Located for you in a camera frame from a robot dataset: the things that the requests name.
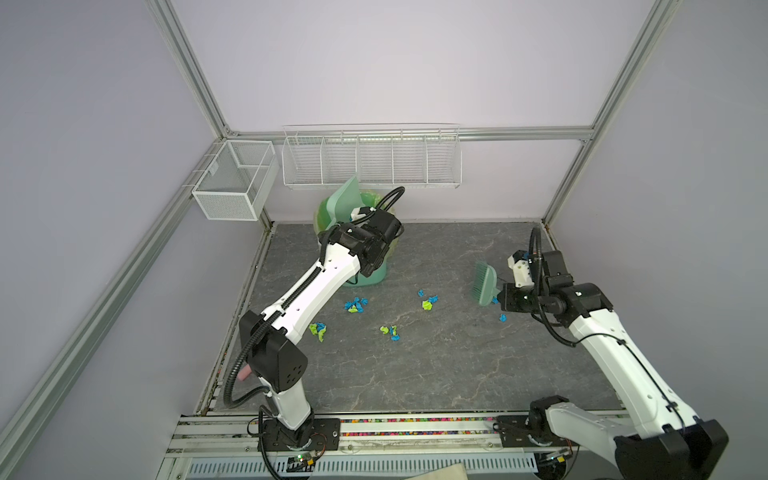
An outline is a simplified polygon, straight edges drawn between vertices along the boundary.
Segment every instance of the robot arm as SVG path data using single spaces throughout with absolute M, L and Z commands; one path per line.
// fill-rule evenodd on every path
M 533 239 L 540 231 L 535 229 Z M 650 365 L 632 342 L 605 295 L 592 283 L 574 285 L 561 252 L 541 252 L 540 240 L 518 251 L 510 264 L 515 283 L 498 295 L 502 310 L 539 314 L 560 343 L 583 343 L 624 403 L 632 425 L 623 425 L 579 409 L 553 396 L 531 404 L 527 433 L 552 436 L 588 447 L 619 468 L 627 480 L 705 479 L 728 443 L 716 420 L 703 421 Z M 576 338 L 559 336 L 546 313 Z
M 231 391 L 233 373 L 247 363 L 259 376 L 280 422 L 280 436 L 286 445 L 301 448 L 312 433 L 313 412 L 306 401 L 301 377 L 307 358 L 296 344 L 314 316 L 348 279 L 370 276 L 379 268 L 391 243 L 402 233 L 401 223 L 386 210 L 394 201 L 378 209 L 368 209 L 356 220 L 320 234 L 320 256 L 299 280 L 261 314 L 247 312 L 240 318 L 240 343 L 243 348 L 225 383 L 224 401 L 235 406 Z

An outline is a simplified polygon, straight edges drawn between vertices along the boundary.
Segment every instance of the gray marble floor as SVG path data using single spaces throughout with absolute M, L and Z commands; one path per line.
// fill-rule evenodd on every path
M 498 306 L 472 299 L 475 261 L 511 277 L 506 259 L 527 247 L 531 227 L 406 224 L 386 279 L 339 289 L 315 318 L 328 326 L 324 342 L 307 332 L 299 344 L 310 361 L 303 384 L 316 412 L 527 410 L 531 400 L 555 393 L 585 409 L 618 408 L 586 349 L 557 343 L 529 315 L 507 313 L 502 323 Z M 316 258 L 310 225 L 279 225 L 252 309 L 280 297 Z M 431 311 L 422 309 L 419 289 L 439 296 Z M 355 296 L 369 300 L 364 313 L 343 309 Z M 379 331 L 393 324 L 398 342 Z M 255 385 L 253 376 L 238 382 L 235 395 Z M 259 401 L 240 410 L 255 411 Z

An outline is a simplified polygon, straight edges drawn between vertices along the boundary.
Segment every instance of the wire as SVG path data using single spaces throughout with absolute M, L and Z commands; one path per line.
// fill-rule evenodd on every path
M 397 187 L 390 192 L 387 193 L 387 195 L 384 195 L 381 200 L 376 204 L 374 207 L 375 210 L 371 210 L 368 212 L 364 217 L 360 217 L 357 220 L 352 220 L 352 225 L 360 225 L 363 222 L 366 222 L 368 219 L 373 217 L 373 214 L 376 213 L 376 210 L 384 210 L 387 211 L 390 208 L 392 208 L 392 205 L 395 204 L 397 200 L 400 200 L 400 197 L 406 192 L 405 187 Z
M 537 322 L 539 322 L 539 323 L 544 323 L 544 320 L 542 320 L 542 319 L 540 319 L 539 317 L 537 317 L 535 313 L 532 313 L 532 314 L 531 314 L 531 316 L 532 316 L 532 317 L 533 317 L 533 319 L 534 319 L 534 320 L 536 320 Z M 558 327 L 558 328 L 562 328 L 562 327 L 565 327 L 565 325 L 563 325 L 562 323 L 549 322 L 549 324 L 550 324 L 550 325 L 552 325 L 552 326 L 556 326 L 556 327 Z
M 533 316 L 533 318 L 536 319 L 538 322 L 543 323 L 544 326 L 547 327 L 547 331 L 549 332 L 549 334 L 552 335 L 555 340 L 557 340 L 558 342 L 562 343 L 565 346 L 576 348 L 576 345 L 577 345 L 576 342 L 572 342 L 569 339 L 565 339 L 562 336 L 558 335 L 557 332 L 554 331 L 552 324 L 549 322 L 549 319 L 547 318 L 547 314 L 544 313 L 544 308 L 538 302 L 538 295 L 534 295 L 534 303 L 538 308 L 538 314 L 541 315 L 541 319 L 535 317 L 533 313 L 531 314 L 531 316 Z
M 629 346 L 627 345 L 627 340 L 620 339 L 620 338 L 618 338 L 616 336 L 611 335 L 610 333 L 590 333 L 589 335 L 581 337 L 581 339 L 579 339 L 579 341 L 577 341 L 576 344 L 578 345 L 579 343 L 584 342 L 586 339 L 588 339 L 591 336 L 598 336 L 598 335 L 611 337 L 612 339 L 616 340 L 616 342 L 619 345 L 623 345 L 624 348 L 626 348 L 627 351 L 632 354 L 632 356 L 637 361 L 637 363 L 640 365 L 640 367 L 643 369 L 643 371 L 645 371 L 645 374 L 648 375 L 648 378 L 656 386 L 656 389 L 661 394 L 661 398 L 664 399 L 664 401 L 667 403 L 667 410 L 669 410 L 670 412 L 674 412 L 674 414 L 677 416 L 677 419 L 680 420 L 680 425 L 682 425 L 682 429 L 683 429 L 682 435 L 685 435 L 685 422 L 683 421 L 683 417 L 682 417 L 682 415 L 680 415 L 680 412 L 677 411 L 677 404 L 675 402 L 672 402 L 671 400 L 669 400 L 669 397 L 667 397 L 667 394 L 664 393 L 664 390 L 662 390 L 662 388 L 659 386 L 659 384 L 656 381 L 656 379 L 654 378 L 654 376 L 652 376 L 650 374 L 650 372 L 648 371 L 648 368 L 646 368 L 646 366 L 640 361 L 640 359 L 637 357 L 635 352 L 633 352 L 632 349 L 629 348 Z
M 320 460 L 320 457 L 323 456 L 323 453 L 326 452 L 326 445 L 328 444 L 328 437 L 326 437 L 324 434 L 322 434 L 320 432 L 315 432 L 312 435 L 310 435 L 310 438 L 315 436 L 315 435 L 319 435 L 319 436 L 323 437 L 323 450 L 320 452 L 320 454 L 317 457 L 313 457 L 312 458 L 312 460 L 317 462 L 318 460 Z
M 565 477 L 569 476 L 571 474 L 571 472 L 573 471 L 574 465 L 576 465 L 576 461 L 578 460 L 578 452 L 579 452 L 579 450 L 581 450 L 581 445 L 576 445 L 576 455 L 574 455 L 574 461 L 571 462 L 571 467 L 568 469 L 567 472 L 565 472 L 565 475 L 563 475 L 563 478 L 561 478 L 560 480 L 565 480 Z
M 262 409 L 259 409 L 259 429 L 262 428 L 262 425 L 264 425 L 264 411 Z M 270 462 L 270 459 L 266 456 L 266 446 L 264 445 L 264 437 L 259 437 L 259 450 L 261 451 L 261 458 L 264 460 L 264 466 L 266 467 L 266 470 L 272 475 L 272 478 L 275 480 L 283 480 L 283 477 L 280 476 L 279 473 L 277 473 L 277 470 L 272 466 L 272 462 Z
M 321 265 L 325 265 L 326 262 L 326 251 L 328 248 L 328 242 L 330 240 L 331 234 L 339 228 L 339 225 L 333 225 L 328 230 L 323 232 L 323 234 L 320 236 L 320 254 L 318 256 L 318 261 Z M 264 385 L 257 386 L 255 389 L 250 390 L 245 395 L 241 396 L 239 399 L 232 400 L 232 390 L 234 389 L 235 380 L 237 379 L 237 373 L 240 371 L 241 368 L 243 368 L 243 364 L 245 364 L 248 353 L 254 348 L 254 346 L 260 342 L 264 336 L 266 335 L 266 332 L 269 330 L 269 328 L 272 326 L 275 321 L 282 315 L 280 312 L 281 310 L 285 312 L 285 310 L 290 306 L 293 301 L 298 298 L 298 296 L 306 290 L 306 288 L 312 283 L 318 275 L 323 271 L 323 268 L 320 266 L 315 267 L 315 269 L 312 271 L 312 273 L 309 274 L 309 276 L 296 288 L 289 296 L 288 298 L 283 301 L 282 304 L 280 304 L 280 309 L 276 310 L 272 315 L 270 315 L 270 318 L 266 319 L 266 322 L 261 323 L 259 325 L 259 328 L 257 328 L 256 332 L 251 335 L 251 337 L 248 339 L 248 342 L 243 345 L 243 348 L 241 349 L 240 353 L 237 355 L 237 358 L 235 359 L 234 363 L 232 364 L 232 367 L 230 368 L 229 373 L 227 374 L 227 379 L 224 382 L 224 388 L 223 388 L 223 395 L 222 400 L 224 402 L 224 406 L 226 406 L 228 409 L 234 409 L 236 407 L 239 407 L 243 405 L 248 400 L 252 399 L 255 395 L 258 395 L 259 393 L 267 393 L 270 391 L 270 388 Z
M 405 187 L 397 187 L 395 189 L 392 189 L 389 193 L 387 193 L 387 195 L 385 195 L 384 197 L 382 197 L 381 200 L 379 200 L 379 202 L 376 204 L 376 209 L 383 209 L 384 211 L 389 210 L 390 208 L 392 208 L 392 205 L 394 205 L 397 200 L 400 200 L 400 197 L 402 197 L 402 195 L 405 192 L 406 192 Z M 387 203 L 387 205 L 385 206 L 384 203 L 387 200 L 390 200 L 390 202 Z
M 253 422 L 253 420 L 258 420 L 259 417 L 253 417 L 251 420 L 248 420 L 248 423 L 245 425 L 245 431 L 248 433 L 249 437 L 260 437 L 262 435 L 262 432 L 258 433 L 251 433 L 250 432 L 250 424 Z

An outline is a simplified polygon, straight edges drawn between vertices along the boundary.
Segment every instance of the wire basket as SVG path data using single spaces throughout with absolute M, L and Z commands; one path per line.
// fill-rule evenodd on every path
M 210 220 L 259 220 L 280 166 L 270 141 L 224 141 L 192 189 Z
M 368 188 L 458 187 L 462 182 L 458 127 L 286 131 L 283 182 L 288 187 L 336 186 L 355 174 L 360 186 Z

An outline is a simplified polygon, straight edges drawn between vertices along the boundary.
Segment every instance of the green dustpan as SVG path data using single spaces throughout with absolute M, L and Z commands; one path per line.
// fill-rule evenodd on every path
M 334 223 L 348 222 L 352 215 L 352 210 L 357 207 L 374 207 L 379 200 L 381 200 L 381 196 L 373 192 L 361 194 L 357 176 L 350 178 L 333 195 L 320 203 L 314 219 L 315 233 L 322 232 Z M 394 243 L 390 246 L 390 253 L 394 246 Z M 355 282 L 353 277 L 349 279 L 351 283 L 344 283 L 344 286 L 374 285 L 384 280 L 385 276 L 386 258 L 382 266 L 374 270 L 371 276 L 358 275 L 357 282 Z

